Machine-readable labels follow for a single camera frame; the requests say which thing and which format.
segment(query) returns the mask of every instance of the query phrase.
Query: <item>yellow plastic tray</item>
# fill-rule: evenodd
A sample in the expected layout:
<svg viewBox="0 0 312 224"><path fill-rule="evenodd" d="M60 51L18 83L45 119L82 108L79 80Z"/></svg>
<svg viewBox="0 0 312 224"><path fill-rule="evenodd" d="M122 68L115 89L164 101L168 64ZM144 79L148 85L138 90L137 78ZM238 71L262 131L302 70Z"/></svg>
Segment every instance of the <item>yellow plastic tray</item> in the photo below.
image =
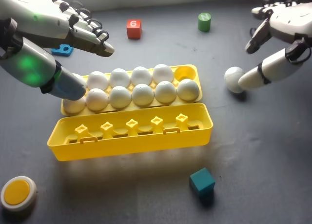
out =
<svg viewBox="0 0 312 224"><path fill-rule="evenodd" d="M197 101L201 100L203 94L201 91L201 86L200 86L200 82L199 82L199 76L198 76L197 68L191 64L171 66L170 68L172 69L172 71L174 72L174 75L175 75L175 79L172 82L173 85L177 88L177 86L179 85L179 82L182 81L183 79L194 80L199 87L199 96L197 97L197 99L195 101L192 101L192 102L197 102ZM129 74L129 76L131 76L132 71L127 71L127 73ZM111 74L107 73L105 75L106 75L106 78L109 79ZM88 80L88 75L82 76L82 77L86 81ZM156 86L157 86L157 84L154 81L150 84L150 87L153 89L153 91L155 90ZM128 87L128 90L130 91L130 93L132 93L133 88L134 88L133 84L130 84ZM112 88L110 86L108 86L108 88L105 90L106 94L109 95L111 90L112 90ZM190 103L190 102L184 101L177 96L176 99L170 104L163 104L163 103L158 102L156 99L154 99L147 107L177 105L177 104L184 104L184 103ZM133 110L133 109L141 109L141 107L137 106L134 102L131 102L127 107L125 107L122 110ZM78 114L75 114L75 115L91 115L91 114L95 114L95 113L112 112L112 111L117 111L117 110L121 110L121 109L116 109L116 108L112 107L110 104L108 104L106 108L104 108L98 112L93 112L93 111L89 110L87 107L85 107L81 112L79 112ZM70 116L70 114L67 113L63 108L63 100L61 102L60 111L63 115Z"/></svg>
<svg viewBox="0 0 312 224"><path fill-rule="evenodd" d="M213 122L202 103L72 116L48 146L59 161L205 145Z"/></svg>

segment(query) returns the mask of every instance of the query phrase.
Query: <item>blue plastic piece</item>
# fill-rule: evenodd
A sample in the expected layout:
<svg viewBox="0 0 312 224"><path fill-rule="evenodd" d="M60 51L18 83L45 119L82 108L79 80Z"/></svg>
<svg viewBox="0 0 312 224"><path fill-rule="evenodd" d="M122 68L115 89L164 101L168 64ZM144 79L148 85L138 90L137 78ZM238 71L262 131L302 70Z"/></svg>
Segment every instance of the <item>blue plastic piece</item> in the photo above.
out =
<svg viewBox="0 0 312 224"><path fill-rule="evenodd" d="M199 197L211 192L215 186L215 180L206 168L192 174L190 176L190 183Z"/></svg>
<svg viewBox="0 0 312 224"><path fill-rule="evenodd" d="M58 55L58 56L64 56L68 57L72 54L74 48L67 45L67 44L61 44L59 46L59 49L51 49L53 55Z"/></svg>

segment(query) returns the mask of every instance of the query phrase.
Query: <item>red cube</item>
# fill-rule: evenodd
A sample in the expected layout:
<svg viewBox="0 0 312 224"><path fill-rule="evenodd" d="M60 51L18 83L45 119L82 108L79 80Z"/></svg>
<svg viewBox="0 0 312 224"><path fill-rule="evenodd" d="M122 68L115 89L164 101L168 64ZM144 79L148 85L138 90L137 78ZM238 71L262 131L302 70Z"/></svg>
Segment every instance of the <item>red cube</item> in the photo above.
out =
<svg viewBox="0 0 312 224"><path fill-rule="evenodd" d="M130 19L127 23L127 35L129 39L138 40L142 34L142 23L138 19Z"/></svg>

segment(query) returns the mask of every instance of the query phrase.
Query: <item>white robotic hand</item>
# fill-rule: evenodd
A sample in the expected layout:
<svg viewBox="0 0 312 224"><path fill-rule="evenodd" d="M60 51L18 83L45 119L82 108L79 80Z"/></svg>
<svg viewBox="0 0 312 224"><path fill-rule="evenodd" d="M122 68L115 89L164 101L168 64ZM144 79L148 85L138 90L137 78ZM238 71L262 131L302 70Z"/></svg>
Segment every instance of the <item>white robotic hand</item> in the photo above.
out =
<svg viewBox="0 0 312 224"><path fill-rule="evenodd" d="M288 77L311 56L312 0L306 3L300 0L273 1L271 4L269 0L264 0L263 7L252 10L256 18L264 21L253 33L245 50L252 54L271 37L291 45L265 58L257 67L244 74L238 81L244 90L259 88ZM307 49L309 54L300 58Z"/></svg>
<svg viewBox="0 0 312 224"><path fill-rule="evenodd" d="M78 100L84 84L42 49L68 44L109 57L109 34L89 10L61 0L0 0L0 66L42 93Z"/></svg>

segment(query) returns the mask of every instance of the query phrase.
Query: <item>green block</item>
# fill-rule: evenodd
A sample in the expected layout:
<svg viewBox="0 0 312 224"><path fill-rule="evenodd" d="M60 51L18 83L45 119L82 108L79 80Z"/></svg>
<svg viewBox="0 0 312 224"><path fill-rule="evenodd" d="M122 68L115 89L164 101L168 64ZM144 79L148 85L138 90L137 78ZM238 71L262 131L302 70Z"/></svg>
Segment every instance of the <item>green block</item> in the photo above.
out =
<svg viewBox="0 0 312 224"><path fill-rule="evenodd" d="M190 183L198 196L206 195L215 186L215 180L206 168L202 168L200 171L192 174L190 176Z"/></svg>
<svg viewBox="0 0 312 224"><path fill-rule="evenodd" d="M209 13L201 13L198 15L198 29L203 32L210 30L211 15Z"/></svg>

